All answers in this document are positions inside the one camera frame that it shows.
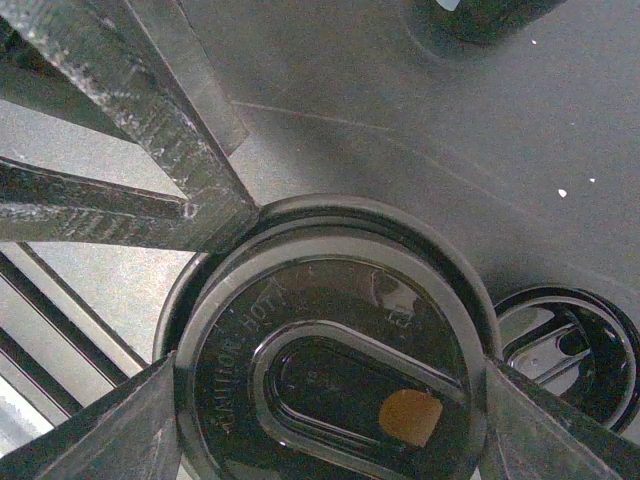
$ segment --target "round black object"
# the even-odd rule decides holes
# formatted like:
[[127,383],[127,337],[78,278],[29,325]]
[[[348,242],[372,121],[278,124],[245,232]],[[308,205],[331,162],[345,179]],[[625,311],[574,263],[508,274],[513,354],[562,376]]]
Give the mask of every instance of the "round black object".
[[[370,213],[389,207],[296,202],[219,263],[181,336],[190,462],[205,478],[469,478],[484,442],[483,346],[499,349],[481,283],[446,244],[419,248],[433,235]],[[398,392],[440,408],[423,443],[381,426]]]
[[496,312],[509,365],[614,431],[633,420],[640,336],[615,305],[551,286],[512,295]]

